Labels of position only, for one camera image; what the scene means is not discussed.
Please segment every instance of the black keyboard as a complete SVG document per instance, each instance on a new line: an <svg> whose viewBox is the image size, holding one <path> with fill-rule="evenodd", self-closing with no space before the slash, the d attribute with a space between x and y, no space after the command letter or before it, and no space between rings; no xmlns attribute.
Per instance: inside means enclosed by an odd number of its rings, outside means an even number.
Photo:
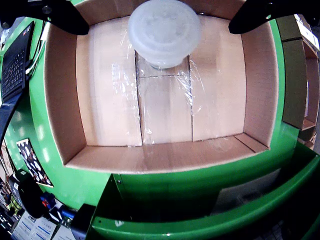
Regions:
<svg viewBox="0 0 320 240"><path fill-rule="evenodd" d="M3 96L10 93L15 87L21 85L24 80L24 57L25 50L18 53L12 60L11 64L8 65L2 71L2 91Z"/></svg>

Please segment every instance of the laptop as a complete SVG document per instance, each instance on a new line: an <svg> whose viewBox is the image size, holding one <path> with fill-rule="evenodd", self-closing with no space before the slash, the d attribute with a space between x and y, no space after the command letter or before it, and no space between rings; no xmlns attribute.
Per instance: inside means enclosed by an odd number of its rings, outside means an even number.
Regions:
<svg viewBox="0 0 320 240"><path fill-rule="evenodd" d="M14 40L5 52L1 70L0 144L18 103L26 91L26 60L30 48L35 23L32 21Z"/></svg>

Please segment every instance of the black object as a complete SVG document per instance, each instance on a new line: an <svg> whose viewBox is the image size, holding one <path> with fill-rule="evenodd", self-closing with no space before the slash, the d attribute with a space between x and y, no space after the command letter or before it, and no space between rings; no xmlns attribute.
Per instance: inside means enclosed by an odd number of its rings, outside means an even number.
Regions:
<svg viewBox="0 0 320 240"><path fill-rule="evenodd" d="M48 212L41 201L43 192L30 173L19 169L10 176L9 184L16 201L33 218L39 219Z"/></svg>
<svg viewBox="0 0 320 240"><path fill-rule="evenodd" d="M92 216L96 210L95 206L83 204L71 222L71 231L75 239L85 240Z"/></svg>
<svg viewBox="0 0 320 240"><path fill-rule="evenodd" d="M26 59L29 59L34 22L14 40L3 56L1 74L0 143L26 89Z"/></svg>
<svg viewBox="0 0 320 240"><path fill-rule="evenodd" d="M69 0L1 1L2 28L10 28L18 17L44 20L71 34L86 35L89 32L88 23Z"/></svg>
<svg viewBox="0 0 320 240"><path fill-rule="evenodd" d="M320 21L319 0L247 0L229 24L232 34L244 34L276 18L302 14L311 27Z"/></svg>

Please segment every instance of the plastic container lid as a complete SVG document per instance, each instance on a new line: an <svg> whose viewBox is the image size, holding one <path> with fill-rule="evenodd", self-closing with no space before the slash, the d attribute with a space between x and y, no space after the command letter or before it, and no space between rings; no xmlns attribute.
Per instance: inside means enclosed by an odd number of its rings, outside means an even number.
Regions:
<svg viewBox="0 0 320 240"><path fill-rule="evenodd" d="M178 0L150 0L130 16L128 35L134 49L153 67L167 69L182 63L198 45L197 14Z"/></svg>

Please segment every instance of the poster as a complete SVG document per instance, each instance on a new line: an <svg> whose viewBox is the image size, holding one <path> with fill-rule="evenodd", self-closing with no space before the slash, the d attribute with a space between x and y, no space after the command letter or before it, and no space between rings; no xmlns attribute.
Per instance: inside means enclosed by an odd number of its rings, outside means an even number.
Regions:
<svg viewBox="0 0 320 240"><path fill-rule="evenodd" d="M29 169L30 174L33 176L33 179L41 185L53 188L54 185L49 180L47 174L42 168L34 149L32 148L29 138L18 141L16 143L19 149L27 168Z"/></svg>

